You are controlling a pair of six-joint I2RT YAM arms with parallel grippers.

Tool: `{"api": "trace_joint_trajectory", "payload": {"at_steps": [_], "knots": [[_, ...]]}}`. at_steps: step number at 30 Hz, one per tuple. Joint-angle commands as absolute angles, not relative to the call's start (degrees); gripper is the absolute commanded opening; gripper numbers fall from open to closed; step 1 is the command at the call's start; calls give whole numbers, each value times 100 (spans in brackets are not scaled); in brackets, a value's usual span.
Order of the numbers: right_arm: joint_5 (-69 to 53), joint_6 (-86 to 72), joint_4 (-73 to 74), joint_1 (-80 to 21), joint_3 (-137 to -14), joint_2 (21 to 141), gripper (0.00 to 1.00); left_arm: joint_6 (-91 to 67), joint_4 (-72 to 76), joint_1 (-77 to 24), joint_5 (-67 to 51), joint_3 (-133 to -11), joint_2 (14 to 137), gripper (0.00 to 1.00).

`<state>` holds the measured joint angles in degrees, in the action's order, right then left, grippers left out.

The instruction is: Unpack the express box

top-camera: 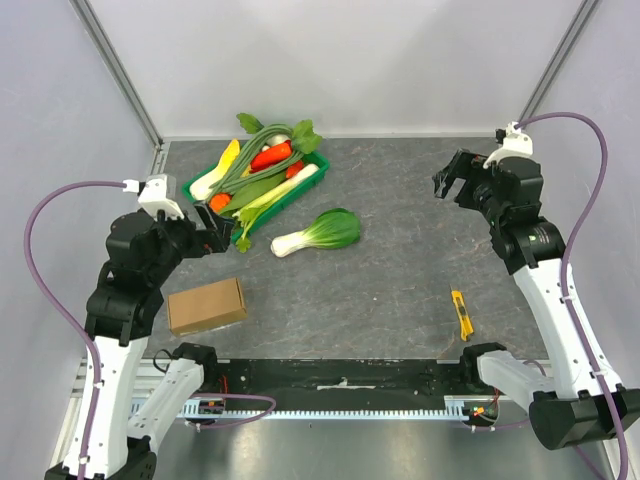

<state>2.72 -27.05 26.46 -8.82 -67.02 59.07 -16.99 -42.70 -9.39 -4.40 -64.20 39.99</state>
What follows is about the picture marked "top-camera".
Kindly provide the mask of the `yellow utility knife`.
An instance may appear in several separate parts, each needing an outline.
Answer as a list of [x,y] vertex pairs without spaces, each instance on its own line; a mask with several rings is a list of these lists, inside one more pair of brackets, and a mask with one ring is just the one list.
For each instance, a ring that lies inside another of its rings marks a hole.
[[454,304],[456,314],[460,325],[460,338],[463,342],[470,340],[474,334],[474,327],[466,307],[463,294],[458,290],[451,291],[451,298]]

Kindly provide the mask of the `brown cardboard express box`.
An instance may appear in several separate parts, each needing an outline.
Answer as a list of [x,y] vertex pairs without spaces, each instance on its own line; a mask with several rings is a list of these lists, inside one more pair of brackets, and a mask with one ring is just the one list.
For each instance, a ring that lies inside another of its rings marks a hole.
[[167,313],[169,330],[178,337],[225,327],[248,317],[237,278],[171,294]]

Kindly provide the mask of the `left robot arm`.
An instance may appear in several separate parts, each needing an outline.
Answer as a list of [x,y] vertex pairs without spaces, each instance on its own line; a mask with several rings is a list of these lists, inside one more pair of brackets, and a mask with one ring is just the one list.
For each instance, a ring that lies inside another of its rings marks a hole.
[[133,388],[156,314],[161,287],[184,259],[223,253],[233,220],[207,205],[196,210],[205,227],[188,216],[153,218],[138,210],[117,218],[106,240],[109,254],[86,304],[85,334],[91,341],[79,423],[64,460],[48,479],[150,479],[170,426],[195,393],[219,382],[212,347],[178,347],[158,387],[137,412]]

